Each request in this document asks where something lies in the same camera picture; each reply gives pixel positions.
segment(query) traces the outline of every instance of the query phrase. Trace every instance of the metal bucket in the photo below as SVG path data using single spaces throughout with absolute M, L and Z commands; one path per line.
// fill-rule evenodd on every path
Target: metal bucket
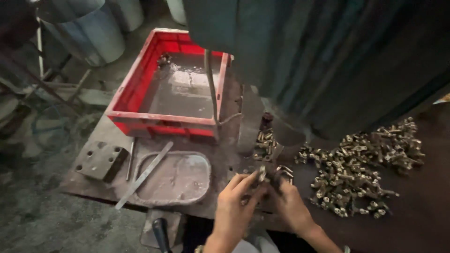
M 75 57 L 91 66 L 118 59 L 125 41 L 105 0 L 49 0 L 37 15 Z
M 133 31 L 144 21 L 144 12 L 139 0 L 107 0 L 106 2 L 122 31 Z

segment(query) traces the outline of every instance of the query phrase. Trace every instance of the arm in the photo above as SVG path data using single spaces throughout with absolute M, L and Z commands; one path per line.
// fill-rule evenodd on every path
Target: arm
M 281 196 L 269 187 L 270 196 L 275 201 L 279 214 L 292 230 L 318 253 L 342 253 L 342 250 L 313 221 L 297 187 L 281 179 L 280 191 Z
M 242 197 L 256 176 L 256 172 L 251 175 L 237 174 L 219 194 L 214 228 L 206 240 L 204 253 L 230 253 L 243 238 L 256 204 L 267 191 L 260 185 L 248 203 L 241 204 Z

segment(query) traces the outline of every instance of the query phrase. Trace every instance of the dirty floor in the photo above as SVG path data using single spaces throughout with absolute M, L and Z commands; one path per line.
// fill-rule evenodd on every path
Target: dirty floor
M 94 70 L 109 90 L 120 85 L 153 28 L 186 29 L 172 21 L 164 1 L 142 4 L 146 19 L 140 28 L 125 35 L 125 53 L 117 61 Z M 77 64 L 69 62 L 66 73 L 76 72 L 70 66 Z M 97 88 L 94 80 L 90 82 L 90 88 Z M 88 117 L 94 116 L 89 124 L 76 129 L 76 135 L 70 134 L 67 144 L 56 152 L 44 152 L 34 143 L 30 134 L 32 116 L 10 140 L 0 143 L 0 252 L 159 252 L 139 242 L 144 213 L 117 211 L 110 205 L 58 191 L 101 112 L 86 112 Z M 62 136 L 47 141 L 59 143 L 58 138 Z

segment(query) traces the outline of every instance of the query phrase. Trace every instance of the lever handle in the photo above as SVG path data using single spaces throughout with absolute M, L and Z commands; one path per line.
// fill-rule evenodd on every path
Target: lever handle
M 158 218 L 152 223 L 153 233 L 162 253 L 172 253 L 169 247 L 169 237 L 167 236 L 167 220 Z

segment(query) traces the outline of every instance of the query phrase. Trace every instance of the human hand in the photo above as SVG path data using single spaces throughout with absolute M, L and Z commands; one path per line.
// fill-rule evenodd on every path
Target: human hand
M 267 191 L 259 185 L 247 204 L 241 204 L 256 177 L 257 172 L 237 174 L 219 194 L 214 229 L 203 249 L 205 253 L 229 253 L 243 238 L 256 205 Z
M 272 186 L 268 188 L 270 198 L 275 202 L 280 216 L 298 236 L 305 238 L 318 227 L 312 219 L 308 208 L 303 203 L 297 187 L 281 178 L 279 189 L 282 195 L 279 195 Z

